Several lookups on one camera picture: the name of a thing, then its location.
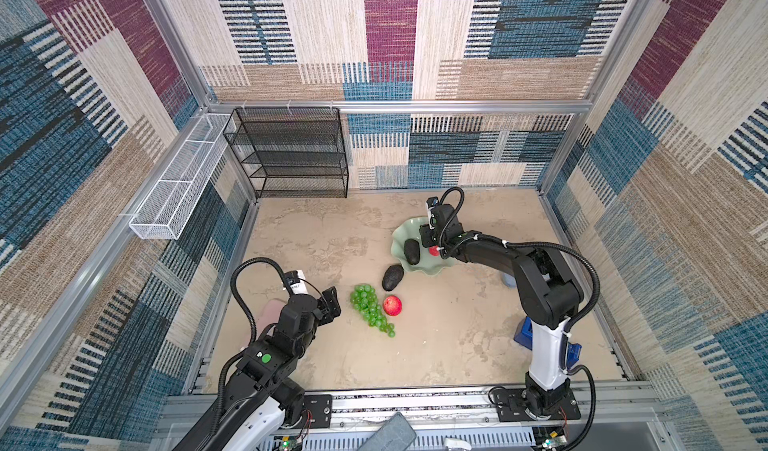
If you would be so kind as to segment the pale green wavy fruit bowl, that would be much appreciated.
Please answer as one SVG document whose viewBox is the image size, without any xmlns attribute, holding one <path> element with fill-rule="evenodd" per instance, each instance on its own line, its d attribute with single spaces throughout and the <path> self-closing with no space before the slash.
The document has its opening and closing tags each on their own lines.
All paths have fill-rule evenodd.
<svg viewBox="0 0 768 451">
<path fill-rule="evenodd" d="M 406 272 L 421 272 L 428 276 L 435 276 L 443 269 L 450 268 L 459 264 L 455 258 L 442 259 L 439 255 L 434 256 L 428 248 L 421 244 L 419 228 L 427 223 L 427 218 L 413 217 L 404 221 L 392 233 L 391 254 L 396 258 Z M 417 241 L 419 251 L 419 262 L 412 264 L 405 253 L 405 243 L 408 239 Z"/>
</svg>

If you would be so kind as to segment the blue grey oblong pad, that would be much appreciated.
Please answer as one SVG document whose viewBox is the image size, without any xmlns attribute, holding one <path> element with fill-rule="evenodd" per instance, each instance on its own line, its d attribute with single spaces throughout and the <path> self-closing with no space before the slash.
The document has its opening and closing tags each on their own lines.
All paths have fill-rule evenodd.
<svg viewBox="0 0 768 451">
<path fill-rule="evenodd" d="M 512 276 L 510 274 L 502 273 L 501 277 L 502 277 L 502 282 L 504 283 L 505 286 L 507 286 L 509 288 L 516 288 L 517 287 L 517 282 L 516 282 L 516 279 L 515 279 L 514 276 Z"/>
</svg>

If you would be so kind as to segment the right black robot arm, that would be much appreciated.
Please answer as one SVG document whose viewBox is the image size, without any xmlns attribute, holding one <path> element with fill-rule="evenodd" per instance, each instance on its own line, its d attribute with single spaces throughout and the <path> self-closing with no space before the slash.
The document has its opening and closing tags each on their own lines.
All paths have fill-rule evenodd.
<svg viewBox="0 0 768 451">
<path fill-rule="evenodd" d="M 591 262 L 567 246 L 466 231 L 458 219 L 464 198 L 464 190 L 454 186 L 426 200 L 427 222 L 419 228 L 422 246 L 435 247 L 443 259 L 486 266 L 515 279 L 533 331 L 522 400 L 529 416 L 548 418 L 568 400 L 571 330 L 596 306 L 600 278 Z"/>
</svg>

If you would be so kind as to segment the pink oblong pad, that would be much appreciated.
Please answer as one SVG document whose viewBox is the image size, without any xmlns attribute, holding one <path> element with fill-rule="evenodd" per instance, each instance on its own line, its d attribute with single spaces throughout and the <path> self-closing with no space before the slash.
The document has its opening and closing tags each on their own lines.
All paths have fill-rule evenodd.
<svg viewBox="0 0 768 451">
<path fill-rule="evenodd" d="M 286 302 L 282 299 L 271 299 L 262 308 L 256 320 L 257 334 L 263 332 L 268 325 L 277 323 Z"/>
</svg>

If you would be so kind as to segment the green grape bunch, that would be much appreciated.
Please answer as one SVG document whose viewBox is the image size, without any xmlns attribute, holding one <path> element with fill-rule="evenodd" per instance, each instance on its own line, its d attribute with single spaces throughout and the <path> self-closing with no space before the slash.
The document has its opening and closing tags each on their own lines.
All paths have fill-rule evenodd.
<svg viewBox="0 0 768 451">
<path fill-rule="evenodd" d="M 350 303 L 369 327 L 378 329 L 390 338 L 396 336 L 395 326 L 389 321 L 376 290 L 371 285 L 355 285 L 350 293 Z"/>
</svg>

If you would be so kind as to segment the dark avocado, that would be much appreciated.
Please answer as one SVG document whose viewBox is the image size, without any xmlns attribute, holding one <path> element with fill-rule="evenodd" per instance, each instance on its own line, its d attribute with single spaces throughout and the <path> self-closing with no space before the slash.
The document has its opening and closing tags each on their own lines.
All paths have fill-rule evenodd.
<svg viewBox="0 0 768 451">
<path fill-rule="evenodd" d="M 401 264 L 390 265 L 382 277 L 381 286 L 386 292 L 393 291 L 402 281 L 405 271 Z"/>
<path fill-rule="evenodd" d="M 409 265 L 414 266 L 420 263 L 421 246 L 416 239 L 409 238 L 404 241 L 403 253 Z"/>
</svg>

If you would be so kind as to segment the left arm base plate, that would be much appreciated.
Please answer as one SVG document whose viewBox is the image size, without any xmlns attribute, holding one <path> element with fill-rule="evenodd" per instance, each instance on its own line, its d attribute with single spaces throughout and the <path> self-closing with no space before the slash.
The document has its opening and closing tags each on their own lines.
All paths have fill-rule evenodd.
<svg viewBox="0 0 768 451">
<path fill-rule="evenodd" d="M 287 408 L 282 429 L 327 429 L 331 425 L 333 396 L 309 394 L 294 400 Z"/>
</svg>

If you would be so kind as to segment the white mesh wall basket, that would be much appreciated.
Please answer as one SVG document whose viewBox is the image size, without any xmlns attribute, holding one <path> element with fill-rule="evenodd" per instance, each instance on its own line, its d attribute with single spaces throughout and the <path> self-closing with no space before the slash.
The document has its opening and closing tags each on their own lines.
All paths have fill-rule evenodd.
<svg viewBox="0 0 768 451">
<path fill-rule="evenodd" d="M 229 116 L 220 113 L 197 119 L 132 216 L 129 227 L 138 238 L 176 240 L 181 236 L 227 147 L 228 123 Z"/>
</svg>

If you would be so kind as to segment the grey sponge block front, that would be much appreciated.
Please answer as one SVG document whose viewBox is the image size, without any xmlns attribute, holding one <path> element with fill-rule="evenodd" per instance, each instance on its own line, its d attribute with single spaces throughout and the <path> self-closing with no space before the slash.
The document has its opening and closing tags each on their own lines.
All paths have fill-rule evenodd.
<svg viewBox="0 0 768 451">
<path fill-rule="evenodd" d="M 416 431 L 407 419 L 397 412 L 370 436 L 358 451 L 406 451 L 416 439 Z"/>
</svg>

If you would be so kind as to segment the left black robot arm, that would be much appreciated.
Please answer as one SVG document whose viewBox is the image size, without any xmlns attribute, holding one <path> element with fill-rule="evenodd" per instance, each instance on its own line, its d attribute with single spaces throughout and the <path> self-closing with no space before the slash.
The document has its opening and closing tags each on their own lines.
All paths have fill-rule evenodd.
<svg viewBox="0 0 768 451">
<path fill-rule="evenodd" d="M 288 293 L 277 321 L 263 330 L 257 329 L 237 287 L 240 273 L 255 264 L 275 270 Z M 285 272 L 267 257 L 248 259 L 234 269 L 230 292 L 246 315 L 250 338 L 222 366 L 214 402 L 174 446 L 176 450 L 257 450 L 281 427 L 309 422 L 310 413 L 303 409 L 305 390 L 290 375 L 314 341 L 317 328 L 338 318 L 341 306 L 335 287 L 315 297 L 298 291 L 301 283 L 298 274 Z"/>
</svg>

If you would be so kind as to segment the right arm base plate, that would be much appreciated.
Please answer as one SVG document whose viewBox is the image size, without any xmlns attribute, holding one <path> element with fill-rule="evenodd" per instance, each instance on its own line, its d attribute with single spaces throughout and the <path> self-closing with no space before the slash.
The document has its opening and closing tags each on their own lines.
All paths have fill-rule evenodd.
<svg viewBox="0 0 768 451">
<path fill-rule="evenodd" d="M 534 413 L 528 408 L 523 394 L 523 388 L 502 386 L 494 386 L 488 391 L 487 397 L 495 408 L 500 422 L 571 421 L 582 418 L 581 410 L 571 390 L 549 410 L 540 413 Z"/>
</svg>

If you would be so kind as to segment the blue block under right arm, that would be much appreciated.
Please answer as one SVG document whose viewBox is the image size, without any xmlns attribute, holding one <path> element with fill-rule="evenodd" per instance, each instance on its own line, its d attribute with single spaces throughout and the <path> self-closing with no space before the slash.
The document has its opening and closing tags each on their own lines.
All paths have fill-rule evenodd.
<svg viewBox="0 0 768 451">
<path fill-rule="evenodd" d="M 533 327 L 532 321 L 529 317 L 525 317 L 523 321 L 518 325 L 514 341 L 528 350 L 533 349 Z M 580 360 L 582 345 L 578 343 L 569 342 L 567 345 L 566 353 L 566 366 L 568 369 L 573 368 Z"/>
</svg>

